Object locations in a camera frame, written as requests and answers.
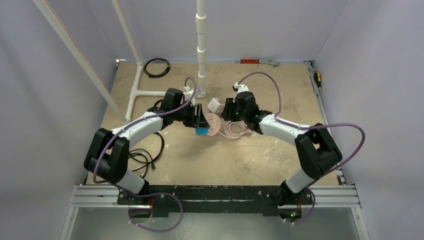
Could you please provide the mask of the blue square adapter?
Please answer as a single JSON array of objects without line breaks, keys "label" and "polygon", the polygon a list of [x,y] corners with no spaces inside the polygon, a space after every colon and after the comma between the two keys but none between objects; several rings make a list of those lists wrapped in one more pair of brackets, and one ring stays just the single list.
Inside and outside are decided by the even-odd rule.
[{"label": "blue square adapter", "polygon": [[209,129],[208,128],[196,128],[195,133],[199,136],[205,136],[209,133]]}]

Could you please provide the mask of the pink round socket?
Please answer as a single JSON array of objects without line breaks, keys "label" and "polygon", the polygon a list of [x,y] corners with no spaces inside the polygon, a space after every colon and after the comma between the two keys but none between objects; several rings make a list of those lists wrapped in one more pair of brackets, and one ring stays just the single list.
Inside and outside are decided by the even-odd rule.
[{"label": "pink round socket", "polygon": [[221,130],[221,119],[220,117],[212,112],[206,113],[205,119],[207,123],[209,124],[209,129],[207,132],[207,136],[215,136],[217,135]]}]

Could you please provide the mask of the white tiger cube socket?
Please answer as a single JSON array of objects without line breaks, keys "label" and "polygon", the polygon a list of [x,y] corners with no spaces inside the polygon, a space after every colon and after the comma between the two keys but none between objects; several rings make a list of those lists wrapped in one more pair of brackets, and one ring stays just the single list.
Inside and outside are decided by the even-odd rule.
[{"label": "white tiger cube socket", "polygon": [[220,114],[224,110],[225,104],[219,98],[213,97],[207,104],[207,108],[211,113]]}]

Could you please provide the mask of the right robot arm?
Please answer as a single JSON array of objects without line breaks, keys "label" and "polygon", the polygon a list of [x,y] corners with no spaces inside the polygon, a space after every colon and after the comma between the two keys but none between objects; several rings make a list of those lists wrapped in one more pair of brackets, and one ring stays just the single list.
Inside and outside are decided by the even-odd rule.
[{"label": "right robot arm", "polygon": [[343,155],[326,127],[284,122],[274,113],[261,110],[250,91],[227,98],[221,113],[225,121],[242,121],[252,132],[283,140],[296,148],[300,169],[281,184],[280,196],[288,204],[300,198],[301,191],[321,179],[338,164]]}]

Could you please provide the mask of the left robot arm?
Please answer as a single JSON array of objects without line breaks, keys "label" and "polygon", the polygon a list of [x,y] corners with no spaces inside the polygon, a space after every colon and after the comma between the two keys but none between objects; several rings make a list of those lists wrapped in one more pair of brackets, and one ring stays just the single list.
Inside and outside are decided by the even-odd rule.
[{"label": "left robot arm", "polygon": [[185,97],[176,88],[169,88],[162,100],[136,120],[107,130],[98,129],[86,154],[83,167],[106,182],[129,191],[129,197],[138,205],[149,199],[149,183],[128,169],[130,150],[146,137],[158,133],[174,122],[194,128],[197,133],[208,132],[203,106],[194,103],[194,97]]}]

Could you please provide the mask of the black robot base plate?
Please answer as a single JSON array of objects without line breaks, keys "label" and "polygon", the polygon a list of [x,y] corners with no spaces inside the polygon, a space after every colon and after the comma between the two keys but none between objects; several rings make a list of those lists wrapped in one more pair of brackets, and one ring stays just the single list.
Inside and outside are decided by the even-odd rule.
[{"label": "black robot base plate", "polygon": [[149,197],[120,190],[117,204],[151,207],[154,218],[170,213],[261,214],[299,218],[314,203],[310,189],[291,193],[279,185],[150,185]]}]

